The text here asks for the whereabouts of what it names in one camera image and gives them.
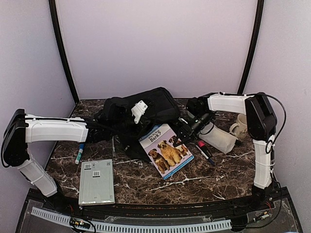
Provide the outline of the dog picture book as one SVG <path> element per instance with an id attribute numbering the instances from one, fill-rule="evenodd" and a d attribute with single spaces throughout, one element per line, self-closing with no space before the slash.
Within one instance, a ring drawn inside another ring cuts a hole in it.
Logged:
<path id="1" fill-rule="evenodd" d="M 194 159 L 189 149 L 181 144 L 173 146 L 176 134 L 168 124 L 156 125 L 139 143 L 163 179 L 168 179 Z"/>

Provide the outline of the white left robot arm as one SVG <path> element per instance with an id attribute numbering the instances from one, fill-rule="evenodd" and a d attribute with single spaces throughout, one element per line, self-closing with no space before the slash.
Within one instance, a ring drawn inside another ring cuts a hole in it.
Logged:
<path id="1" fill-rule="evenodd" d="M 58 181 L 34 159 L 28 145 L 40 141 L 98 143 L 109 141 L 115 135 L 138 139 L 156 123 L 155 117 L 148 119 L 146 116 L 150 110 L 156 112 L 151 99 L 129 104 L 126 99 L 117 97 L 108 99 L 102 110 L 86 118 L 34 116 L 17 109 L 3 134 L 2 166 L 16 167 L 53 209 L 63 212 L 69 207 L 68 200 Z"/>

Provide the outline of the grey notebook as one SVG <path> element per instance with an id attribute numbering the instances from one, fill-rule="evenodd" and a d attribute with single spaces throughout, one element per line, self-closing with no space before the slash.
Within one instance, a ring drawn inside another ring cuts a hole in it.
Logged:
<path id="1" fill-rule="evenodd" d="M 81 163 L 78 204 L 114 204 L 114 172 L 111 159 Z"/>

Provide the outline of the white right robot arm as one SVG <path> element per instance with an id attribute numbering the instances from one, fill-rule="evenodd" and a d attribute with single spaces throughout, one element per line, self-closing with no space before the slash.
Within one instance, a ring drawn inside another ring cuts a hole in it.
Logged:
<path id="1" fill-rule="evenodd" d="M 269 102 L 270 98 L 263 92 L 236 95 L 219 92 L 191 98 L 187 110 L 194 117 L 182 124 L 173 143 L 177 147 L 196 138 L 204 140 L 206 134 L 201 131 L 214 119 L 217 111 L 245 115 L 247 131 L 255 148 L 255 178 L 252 196 L 248 199 L 248 207 L 253 211 L 266 204 L 275 183 L 274 145 L 280 132 L 276 130 L 277 117 Z"/>

